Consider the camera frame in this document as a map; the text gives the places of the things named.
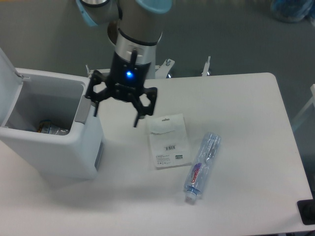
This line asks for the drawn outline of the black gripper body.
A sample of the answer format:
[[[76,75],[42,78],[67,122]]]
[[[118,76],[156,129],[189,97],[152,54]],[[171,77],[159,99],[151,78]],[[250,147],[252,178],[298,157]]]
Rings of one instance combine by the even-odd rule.
[[[131,61],[127,61],[114,53],[106,84],[111,97],[124,102],[140,101],[151,63],[138,64],[136,56],[137,53],[133,51]]]

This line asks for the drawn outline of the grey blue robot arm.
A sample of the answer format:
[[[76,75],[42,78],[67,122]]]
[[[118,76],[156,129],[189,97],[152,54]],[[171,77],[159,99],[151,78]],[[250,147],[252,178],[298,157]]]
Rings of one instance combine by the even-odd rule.
[[[108,23],[108,37],[115,51],[108,75],[94,70],[85,97],[96,107],[110,97],[132,103],[137,111],[134,127],[154,114],[156,87],[146,88],[156,77],[156,50],[162,37],[171,0],[78,0],[89,26]]]

